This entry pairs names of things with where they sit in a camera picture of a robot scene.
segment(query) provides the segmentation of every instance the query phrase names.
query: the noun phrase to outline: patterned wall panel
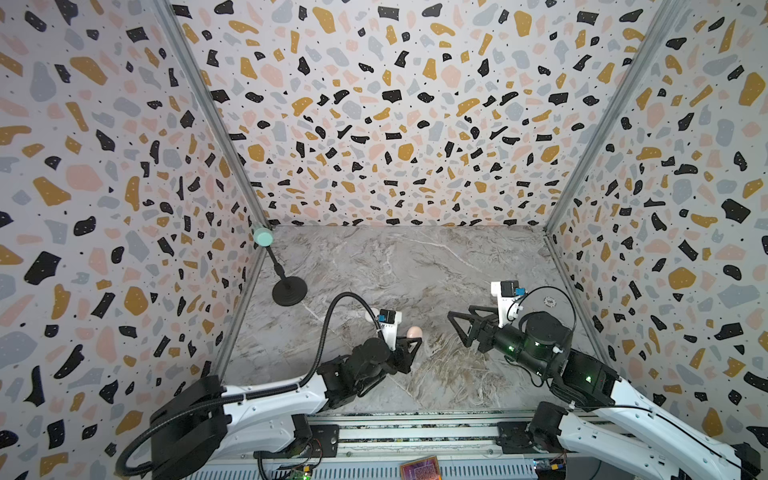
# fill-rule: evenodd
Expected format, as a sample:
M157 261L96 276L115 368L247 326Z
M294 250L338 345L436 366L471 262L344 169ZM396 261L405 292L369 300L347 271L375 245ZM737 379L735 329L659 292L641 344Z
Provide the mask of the patterned wall panel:
M767 8L684 13L554 235L621 374L764 452Z
M253 259L245 200L146 5L0 22L0 478L113 478L210 370Z
M274 224L544 221L650 0L180 0Z

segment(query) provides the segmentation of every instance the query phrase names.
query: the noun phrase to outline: white round object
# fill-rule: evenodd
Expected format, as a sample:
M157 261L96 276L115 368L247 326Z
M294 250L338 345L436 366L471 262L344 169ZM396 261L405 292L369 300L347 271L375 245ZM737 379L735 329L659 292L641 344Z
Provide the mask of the white round object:
M422 328L420 326L412 326L408 329L408 332L406 333L406 337L410 339L419 339L422 338Z

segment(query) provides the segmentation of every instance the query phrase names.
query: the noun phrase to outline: black stand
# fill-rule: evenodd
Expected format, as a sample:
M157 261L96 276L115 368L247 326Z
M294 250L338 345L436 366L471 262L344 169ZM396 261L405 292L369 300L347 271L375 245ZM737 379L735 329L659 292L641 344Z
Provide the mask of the black stand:
M275 254L272 253L272 247L266 247L266 252L270 255L272 263L275 265L275 273L280 276L280 281L275 283L272 288L272 300L280 306L292 306L304 300L306 296L306 283L298 276L286 277L286 271L283 266L277 262Z

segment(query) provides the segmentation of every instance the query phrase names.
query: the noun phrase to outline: round black base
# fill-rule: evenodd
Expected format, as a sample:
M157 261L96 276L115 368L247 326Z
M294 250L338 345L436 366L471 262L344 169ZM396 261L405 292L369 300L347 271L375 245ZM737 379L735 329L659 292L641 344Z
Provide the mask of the round black base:
M272 300L280 306L296 305L306 296L306 282L298 276L289 276L275 283L272 288Z

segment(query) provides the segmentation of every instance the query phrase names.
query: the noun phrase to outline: terrazzo pattern wallpaper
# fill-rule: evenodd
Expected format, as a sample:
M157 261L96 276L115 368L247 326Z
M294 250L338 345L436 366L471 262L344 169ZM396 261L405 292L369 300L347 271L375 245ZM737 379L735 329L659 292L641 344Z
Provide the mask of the terrazzo pattern wallpaper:
M148 5L0 7L0 478L114 478L210 371L250 212Z
M768 4L698 2L556 226L622 376L768 453Z
M546 221L651 0L174 0L272 224Z

